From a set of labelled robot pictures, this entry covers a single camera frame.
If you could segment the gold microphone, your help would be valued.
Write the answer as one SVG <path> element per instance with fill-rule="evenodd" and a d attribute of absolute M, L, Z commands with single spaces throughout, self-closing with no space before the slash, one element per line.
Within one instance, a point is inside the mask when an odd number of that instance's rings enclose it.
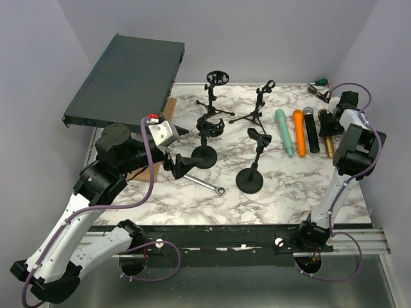
<path fill-rule="evenodd" d="M 320 121 L 320 127 L 321 128 L 322 128 L 322 124 L 323 124 L 322 118 L 323 118 L 323 115 L 325 113 L 326 113 L 325 108 L 320 109 L 319 112 L 318 112 L 318 118 L 319 118 L 319 121 Z M 324 133 L 320 133 L 320 136 L 324 139 L 324 144 L 325 144 L 325 147 L 326 147 L 326 152 L 327 152 L 328 157 L 333 158 L 335 151 L 334 151 L 332 137 L 329 136 L 329 135 L 325 135 Z"/>

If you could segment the black round-base shock-mount stand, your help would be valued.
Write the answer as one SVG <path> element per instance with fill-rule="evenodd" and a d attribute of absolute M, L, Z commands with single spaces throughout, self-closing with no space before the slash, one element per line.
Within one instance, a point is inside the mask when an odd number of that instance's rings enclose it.
<path fill-rule="evenodd" d="M 208 121 L 209 118 L 208 114 L 204 114 L 197 119 L 197 130 L 199 131 L 201 145 L 193 150 L 191 157 L 202 159 L 197 165 L 199 169 L 209 169 L 216 164 L 217 152 L 207 144 L 207 139 L 221 136 L 225 128 L 223 119 L 220 119 L 218 123 L 212 123 Z"/>

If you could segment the black microphone silver grille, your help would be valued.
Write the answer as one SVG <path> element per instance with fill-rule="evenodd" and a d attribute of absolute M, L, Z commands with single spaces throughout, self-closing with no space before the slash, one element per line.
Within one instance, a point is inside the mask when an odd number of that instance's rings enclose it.
<path fill-rule="evenodd" d="M 304 121 L 306 125 L 306 131 L 308 135 L 308 143 L 310 147 L 311 153 L 318 153 L 320 151 L 319 147 L 319 140 L 317 137 L 317 129 L 315 126 L 315 119 L 314 119 L 314 109 L 311 107 L 305 107 L 303 110 Z"/>

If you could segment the orange toy microphone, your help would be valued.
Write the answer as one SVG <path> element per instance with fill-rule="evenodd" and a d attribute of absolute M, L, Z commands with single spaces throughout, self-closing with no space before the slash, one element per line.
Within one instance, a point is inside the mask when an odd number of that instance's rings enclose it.
<path fill-rule="evenodd" d="M 293 111 L 293 122 L 295 125 L 297 151 L 301 158 L 304 158 L 306 156 L 303 119 L 304 119 L 304 116 L 303 116 L 302 110 L 296 109 Z"/>

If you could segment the mint green toy microphone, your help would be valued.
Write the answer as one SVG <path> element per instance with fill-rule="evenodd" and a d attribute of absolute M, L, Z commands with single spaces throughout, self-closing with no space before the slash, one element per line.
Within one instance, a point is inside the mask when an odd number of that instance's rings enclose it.
<path fill-rule="evenodd" d="M 288 131 L 288 125 L 286 123 L 285 113 L 282 109 L 277 109 L 275 111 L 274 116 L 275 116 L 275 121 L 277 123 L 286 153 L 289 157 L 293 157 L 294 155 L 293 144 L 290 138 L 290 133 Z"/>

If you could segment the black tripod shock-mount stand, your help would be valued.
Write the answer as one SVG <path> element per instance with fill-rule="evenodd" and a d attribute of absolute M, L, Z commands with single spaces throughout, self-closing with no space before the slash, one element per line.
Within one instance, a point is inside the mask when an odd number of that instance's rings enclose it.
<path fill-rule="evenodd" d="M 214 88 L 226 85 L 229 82 L 229 75 L 224 71 L 211 71 L 206 76 L 207 83 L 204 85 L 204 90 L 208 93 L 208 104 L 201 103 L 199 100 L 196 100 L 197 105 L 202 105 L 207 110 L 206 116 L 212 117 L 218 114 L 228 114 L 230 116 L 235 116 L 234 112 L 224 111 L 217 109 L 213 103 L 217 100 L 217 97 L 214 94 Z"/>

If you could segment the black round-base clip stand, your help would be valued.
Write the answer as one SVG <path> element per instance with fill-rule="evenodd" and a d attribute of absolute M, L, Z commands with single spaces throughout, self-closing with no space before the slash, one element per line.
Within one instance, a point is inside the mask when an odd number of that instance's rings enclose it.
<path fill-rule="evenodd" d="M 236 185 L 240 191 L 247 194 L 255 194 L 259 192 L 263 186 L 263 176 L 258 171 L 258 162 L 264 149 L 272 141 L 272 136 L 264 133 L 259 133 L 255 128 L 247 129 L 248 136 L 256 141 L 256 158 L 250 167 L 242 169 L 236 175 Z"/>

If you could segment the black tripod clip stand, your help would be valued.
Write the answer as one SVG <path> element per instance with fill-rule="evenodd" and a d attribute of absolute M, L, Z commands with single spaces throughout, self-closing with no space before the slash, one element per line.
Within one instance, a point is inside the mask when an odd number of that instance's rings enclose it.
<path fill-rule="evenodd" d="M 256 89 L 256 103 L 254 110 L 249 113 L 248 115 L 239 117 L 237 119 L 232 119 L 229 121 L 229 124 L 233 124 L 239 120 L 248 120 L 249 122 L 258 125 L 264 134 L 266 134 L 266 131 L 263 127 L 263 124 L 261 123 L 260 117 L 262 116 L 261 108 L 265 106 L 265 102 L 263 101 L 263 96 L 264 94 L 270 94 L 272 92 L 272 89 L 275 87 L 276 83 L 274 80 L 268 80 L 267 83 L 262 87 L 258 87 Z"/>

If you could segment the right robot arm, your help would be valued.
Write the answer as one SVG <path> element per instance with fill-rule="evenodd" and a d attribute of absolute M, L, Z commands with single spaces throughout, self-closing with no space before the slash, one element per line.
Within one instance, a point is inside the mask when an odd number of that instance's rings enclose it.
<path fill-rule="evenodd" d="M 301 250 L 322 248 L 333 236 L 335 218 L 360 180 L 369 176 L 379 160 L 387 135 L 375 130 L 358 108 L 359 93 L 345 91 L 331 99 L 332 111 L 322 116 L 321 133 L 338 132 L 342 140 L 333 157 L 335 170 L 319 205 L 299 225 L 294 239 Z"/>

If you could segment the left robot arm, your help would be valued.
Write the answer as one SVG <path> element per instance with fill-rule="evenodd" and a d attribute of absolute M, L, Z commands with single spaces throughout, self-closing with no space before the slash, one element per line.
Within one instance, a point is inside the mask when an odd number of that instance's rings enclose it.
<path fill-rule="evenodd" d="M 127 186 L 125 174 L 147 167 L 150 172 L 145 196 L 138 202 L 119 205 L 119 210 L 133 209 L 144 204 L 151 196 L 154 185 L 154 168 L 163 163 L 174 179 L 182 178 L 201 163 L 199 158 L 171 158 L 168 146 L 179 138 L 175 125 L 154 116 L 141 120 L 140 141 L 132 138 L 127 125 L 112 123 L 106 126 L 96 141 L 96 160 L 84 167 L 74 185 L 62 216 L 46 240 L 26 260 L 16 261 L 11 273 L 21 282 L 24 307 L 29 307 L 26 293 L 30 291 L 39 301 L 60 304 L 77 289 L 81 280 L 95 267 L 119 253 L 128 253 L 155 245 L 145 231 L 131 220 L 117 224 L 107 235 L 85 248 L 78 245 L 94 222 L 107 210 Z"/>

